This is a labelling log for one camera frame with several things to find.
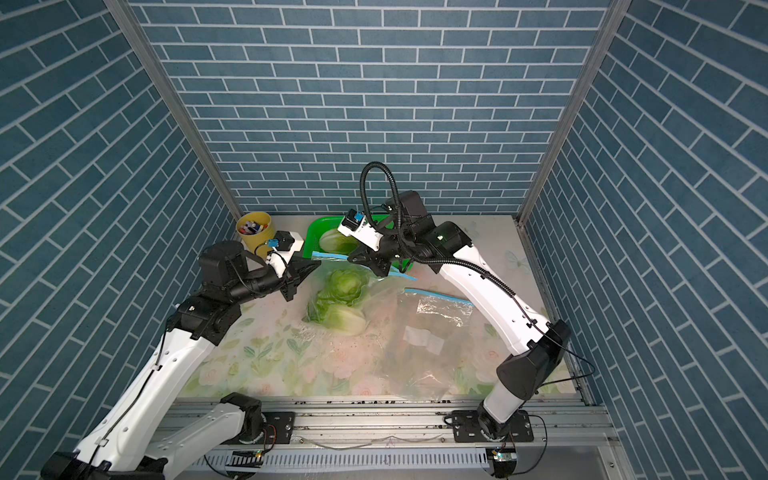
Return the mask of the clear zipper bag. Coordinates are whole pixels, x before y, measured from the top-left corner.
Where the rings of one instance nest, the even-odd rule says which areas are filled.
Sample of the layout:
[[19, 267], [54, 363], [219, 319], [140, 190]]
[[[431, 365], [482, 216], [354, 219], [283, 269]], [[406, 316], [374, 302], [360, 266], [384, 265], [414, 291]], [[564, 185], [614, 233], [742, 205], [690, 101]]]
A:
[[312, 274], [312, 295], [302, 321], [338, 335], [365, 332], [374, 317], [384, 314], [416, 280], [395, 268], [384, 277], [377, 276], [341, 254], [314, 252], [311, 258], [321, 265]]
[[507, 355], [500, 335], [471, 302], [407, 289], [398, 296], [377, 374], [390, 394], [403, 398], [485, 396]]

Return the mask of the chinese cabbage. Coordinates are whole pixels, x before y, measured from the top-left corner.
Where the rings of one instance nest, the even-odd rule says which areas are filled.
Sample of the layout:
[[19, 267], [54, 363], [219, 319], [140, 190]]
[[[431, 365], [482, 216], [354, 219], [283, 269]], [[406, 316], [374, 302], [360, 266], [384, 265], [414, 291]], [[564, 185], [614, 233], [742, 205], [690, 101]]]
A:
[[317, 300], [325, 303], [341, 303], [351, 306], [362, 300], [367, 293], [369, 276], [354, 269], [333, 271], [318, 292]]
[[337, 229], [330, 229], [320, 236], [318, 247], [324, 253], [349, 255], [358, 247], [358, 241]]
[[305, 322], [318, 324], [345, 336], [363, 333], [368, 325], [365, 315], [344, 303], [317, 300], [307, 307]]

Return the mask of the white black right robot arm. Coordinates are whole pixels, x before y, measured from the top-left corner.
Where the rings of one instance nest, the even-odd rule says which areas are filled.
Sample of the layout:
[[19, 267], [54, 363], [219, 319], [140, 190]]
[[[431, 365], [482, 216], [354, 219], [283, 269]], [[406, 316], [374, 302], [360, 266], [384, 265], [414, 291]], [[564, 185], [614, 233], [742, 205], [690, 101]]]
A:
[[436, 224], [421, 197], [406, 191], [390, 199], [387, 217], [349, 210], [338, 227], [359, 245], [351, 263], [388, 276], [394, 262], [429, 266], [454, 285], [494, 326], [509, 352], [497, 367], [497, 382], [478, 408], [478, 423], [490, 440], [510, 432], [511, 417], [539, 390], [561, 362], [571, 335], [525, 303], [491, 269], [471, 238], [455, 223]]

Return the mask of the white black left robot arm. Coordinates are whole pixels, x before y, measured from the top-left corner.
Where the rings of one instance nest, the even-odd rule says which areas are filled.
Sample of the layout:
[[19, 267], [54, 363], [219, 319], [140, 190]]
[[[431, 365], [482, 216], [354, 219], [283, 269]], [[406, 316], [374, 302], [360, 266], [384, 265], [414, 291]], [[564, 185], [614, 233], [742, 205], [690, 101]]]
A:
[[161, 420], [191, 375], [239, 320], [242, 304], [278, 292], [287, 301], [319, 267], [296, 232], [280, 231], [260, 258], [222, 241], [199, 256], [201, 288], [168, 318], [155, 352], [105, 418], [71, 452], [45, 462], [44, 479], [173, 479], [225, 441], [253, 444], [270, 429], [260, 400], [230, 393], [193, 424], [159, 442]]

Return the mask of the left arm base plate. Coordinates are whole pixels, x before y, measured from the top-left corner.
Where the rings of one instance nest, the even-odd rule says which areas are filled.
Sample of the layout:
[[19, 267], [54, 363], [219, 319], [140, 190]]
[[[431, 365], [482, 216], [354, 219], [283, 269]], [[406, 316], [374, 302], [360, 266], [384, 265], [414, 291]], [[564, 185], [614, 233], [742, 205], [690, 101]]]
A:
[[287, 445], [291, 442], [296, 414], [294, 412], [266, 412], [263, 414], [261, 429], [253, 436], [241, 439], [240, 436], [229, 439], [225, 445]]

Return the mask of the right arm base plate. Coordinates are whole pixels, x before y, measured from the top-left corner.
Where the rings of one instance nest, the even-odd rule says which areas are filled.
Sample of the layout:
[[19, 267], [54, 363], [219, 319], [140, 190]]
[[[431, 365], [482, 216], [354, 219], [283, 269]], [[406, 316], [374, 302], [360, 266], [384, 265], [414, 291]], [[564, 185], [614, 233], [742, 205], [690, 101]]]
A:
[[486, 419], [477, 410], [454, 410], [443, 417], [443, 422], [452, 431], [456, 443], [534, 441], [530, 416], [525, 410], [515, 412], [499, 431], [491, 431], [494, 420]]

